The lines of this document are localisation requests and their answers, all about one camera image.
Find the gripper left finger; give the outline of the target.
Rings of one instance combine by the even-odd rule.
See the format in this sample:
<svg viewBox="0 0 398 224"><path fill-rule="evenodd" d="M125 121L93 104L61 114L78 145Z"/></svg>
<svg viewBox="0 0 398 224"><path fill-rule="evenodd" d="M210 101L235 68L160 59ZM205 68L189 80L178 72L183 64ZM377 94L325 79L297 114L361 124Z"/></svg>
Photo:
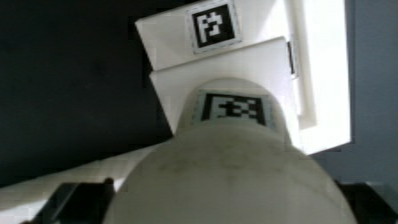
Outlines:
<svg viewBox="0 0 398 224"><path fill-rule="evenodd" d="M112 178L62 183L25 224L102 224L114 195Z"/></svg>

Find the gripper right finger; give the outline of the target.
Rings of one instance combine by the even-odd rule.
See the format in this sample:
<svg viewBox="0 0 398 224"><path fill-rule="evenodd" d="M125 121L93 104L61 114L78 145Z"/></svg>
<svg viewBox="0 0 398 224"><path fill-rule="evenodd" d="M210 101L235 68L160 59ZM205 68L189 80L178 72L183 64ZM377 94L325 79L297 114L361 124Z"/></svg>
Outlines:
<svg viewBox="0 0 398 224"><path fill-rule="evenodd" d="M357 224L398 224L398 212L366 183L341 183L338 187L349 201Z"/></svg>

